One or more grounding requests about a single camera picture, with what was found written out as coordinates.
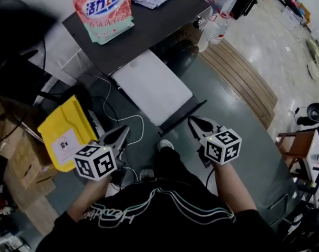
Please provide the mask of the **person's right shoe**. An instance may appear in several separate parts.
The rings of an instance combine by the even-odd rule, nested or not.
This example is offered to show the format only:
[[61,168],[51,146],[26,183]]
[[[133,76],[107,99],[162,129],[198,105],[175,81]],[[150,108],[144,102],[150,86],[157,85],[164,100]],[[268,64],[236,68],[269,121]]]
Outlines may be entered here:
[[171,148],[172,150],[174,150],[174,146],[173,144],[166,139],[162,139],[157,143],[157,148],[158,151],[161,151],[163,148]]

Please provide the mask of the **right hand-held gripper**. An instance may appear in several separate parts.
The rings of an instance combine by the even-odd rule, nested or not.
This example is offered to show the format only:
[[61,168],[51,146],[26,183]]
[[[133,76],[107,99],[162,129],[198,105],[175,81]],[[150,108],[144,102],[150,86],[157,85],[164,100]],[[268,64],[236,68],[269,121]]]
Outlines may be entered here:
[[[209,118],[198,115],[188,117],[188,126],[193,137],[199,141],[199,157],[206,168],[212,163],[224,165],[240,154],[242,138],[232,129],[222,126]],[[204,131],[219,131],[205,136]]]

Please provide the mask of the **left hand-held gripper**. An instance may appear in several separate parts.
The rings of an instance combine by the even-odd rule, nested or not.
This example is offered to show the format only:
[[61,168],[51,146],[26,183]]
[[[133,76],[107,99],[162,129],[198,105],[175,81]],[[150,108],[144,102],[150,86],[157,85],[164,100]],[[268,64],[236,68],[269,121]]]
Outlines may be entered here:
[[126,175],[125,163],[119,158],[130,138],[130,126],[114,128],[98,141],[74,149],[74,163],[79,176],[100,181],[111,175],[112,183],[120,183]]

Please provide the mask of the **black cabinet table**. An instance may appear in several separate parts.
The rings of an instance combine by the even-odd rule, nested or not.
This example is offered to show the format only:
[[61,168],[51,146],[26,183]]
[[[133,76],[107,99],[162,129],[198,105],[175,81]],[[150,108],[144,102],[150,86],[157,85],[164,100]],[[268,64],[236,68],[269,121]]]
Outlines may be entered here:
[[204,0],[168,0],[155,9],[131,5],[134,26],[108,43],[93,43],[77,13],[63,21],[64,27],[93,65],[105,77],[162,41],[176,30],[192,24],[210,11]]

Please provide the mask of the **wooden slatted ramp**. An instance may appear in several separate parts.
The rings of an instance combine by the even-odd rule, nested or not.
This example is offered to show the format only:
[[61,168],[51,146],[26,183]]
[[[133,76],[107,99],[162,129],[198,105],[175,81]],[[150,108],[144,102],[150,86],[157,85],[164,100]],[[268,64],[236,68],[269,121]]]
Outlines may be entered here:
[[225,39],[217,45],[209,43],[199,55],[249,106],[267,130],[274,119],[278,98],[253,65]]

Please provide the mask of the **person's left forearm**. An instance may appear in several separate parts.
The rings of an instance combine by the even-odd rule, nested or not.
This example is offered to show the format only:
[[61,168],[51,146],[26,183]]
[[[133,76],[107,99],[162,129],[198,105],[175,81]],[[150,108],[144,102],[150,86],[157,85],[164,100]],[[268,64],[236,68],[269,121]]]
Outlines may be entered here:
[[93,203],[105,197],[110,180],[111,175],[107,175],[100,181],[88,181],[83,191],[67,209],[69,217],[78,222]]

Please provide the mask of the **large clear water bottle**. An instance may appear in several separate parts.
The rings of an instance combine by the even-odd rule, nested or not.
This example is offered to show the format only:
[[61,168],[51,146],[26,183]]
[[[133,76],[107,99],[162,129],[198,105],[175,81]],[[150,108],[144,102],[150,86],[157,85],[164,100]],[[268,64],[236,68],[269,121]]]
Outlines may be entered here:
[[218,17],[219,14],[209,16],[205,25],[201,28],[201,36],[197,44],[199,53],[204,52],[208,47],[209,41],[218,36],[220,30],[218,24]]
[[209,39],[210,43],[212,43],[213,45],[217,45],[221,42],[228,30],[230,18],[232,18],[231,12],[225,13],[220,11],[210,17],[210,21],[212,21],[213,25],[212,34]]

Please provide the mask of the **pink detergent pouch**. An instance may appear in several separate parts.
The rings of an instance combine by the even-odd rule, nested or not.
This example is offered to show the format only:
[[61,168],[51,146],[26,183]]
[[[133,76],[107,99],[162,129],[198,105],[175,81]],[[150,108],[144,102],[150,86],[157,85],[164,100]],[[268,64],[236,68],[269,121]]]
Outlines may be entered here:
[[73,0],[93,43],[104,45],[134,27],[131,0]]

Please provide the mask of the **white pull-out tray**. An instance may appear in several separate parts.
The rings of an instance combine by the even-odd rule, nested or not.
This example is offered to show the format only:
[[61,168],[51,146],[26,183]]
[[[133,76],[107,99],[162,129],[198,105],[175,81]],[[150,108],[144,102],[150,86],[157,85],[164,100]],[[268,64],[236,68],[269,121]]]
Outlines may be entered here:
[[149,49],[111,77],[151,123],[160,128],[160,136],[169,133],[206,103],[206,100],[198,100]]

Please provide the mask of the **large black floor fan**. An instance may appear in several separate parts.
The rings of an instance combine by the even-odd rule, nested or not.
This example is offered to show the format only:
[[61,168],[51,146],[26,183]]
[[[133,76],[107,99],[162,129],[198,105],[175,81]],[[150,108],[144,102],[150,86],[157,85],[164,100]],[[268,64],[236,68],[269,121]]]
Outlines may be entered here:
[[29,61],[37,52],[34,49],[21,54],[16,45],[0,43],[0,104],[5,112],[13,115],[28,113],[34,108],[37,97],[59,106],[75,96],[82,106],[90,109],[91,96],[82,85],[72,86],[60,93],[43,91],[52,76],[44,67]]

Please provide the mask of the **person's right forearm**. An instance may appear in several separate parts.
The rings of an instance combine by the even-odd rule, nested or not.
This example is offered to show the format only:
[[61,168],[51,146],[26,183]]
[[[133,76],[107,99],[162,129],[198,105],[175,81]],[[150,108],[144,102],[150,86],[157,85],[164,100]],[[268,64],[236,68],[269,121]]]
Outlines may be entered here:
[[257,210],[253,198],[230,163],[213,164],[218,196],[235,213]]

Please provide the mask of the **black rounded device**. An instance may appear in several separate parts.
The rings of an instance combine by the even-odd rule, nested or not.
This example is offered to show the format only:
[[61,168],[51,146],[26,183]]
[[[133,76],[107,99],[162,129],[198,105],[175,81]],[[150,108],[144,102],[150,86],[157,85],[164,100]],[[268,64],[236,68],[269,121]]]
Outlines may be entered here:
[[299,117],[296,121],[297,125],[312,126],[319,123],[319,102],[311,103],[306,107],[305,117]]

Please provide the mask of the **person's left shoe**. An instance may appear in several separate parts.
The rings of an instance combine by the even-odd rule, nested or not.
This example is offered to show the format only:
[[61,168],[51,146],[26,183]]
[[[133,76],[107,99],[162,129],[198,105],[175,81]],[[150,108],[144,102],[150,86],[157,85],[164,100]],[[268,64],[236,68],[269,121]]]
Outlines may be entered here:
[[155,176],[154,171],[152,169],[142,169],[139,175],[139,180],[144,181],[146,179],[151,179]]

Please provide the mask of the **black bin with yellow lid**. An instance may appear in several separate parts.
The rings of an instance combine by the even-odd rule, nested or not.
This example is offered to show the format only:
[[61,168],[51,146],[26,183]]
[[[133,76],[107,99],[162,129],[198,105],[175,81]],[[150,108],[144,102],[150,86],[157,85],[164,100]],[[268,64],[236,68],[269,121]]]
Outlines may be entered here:
[[96,114],[82,107],[76,95],[57,107],[38,127],[54,167],[61,172],[74,169],[73,154],[82,145],[97,141],[104,129]]

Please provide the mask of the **person's shoe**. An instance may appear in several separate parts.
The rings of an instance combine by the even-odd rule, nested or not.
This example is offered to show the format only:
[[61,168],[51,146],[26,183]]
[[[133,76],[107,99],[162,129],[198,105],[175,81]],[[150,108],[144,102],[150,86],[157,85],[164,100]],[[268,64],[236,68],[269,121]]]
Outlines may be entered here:
[[152,169],[142,169],[139,175],[139,180],[144,181],[146,179],[151,179],[155,176],[154,171]]
[[157,148],[158,151],[161,151],[163,148],[171,148],[172,150],[174,150],[174,146],[173,144],[166,139],[162,139],[157,143]]

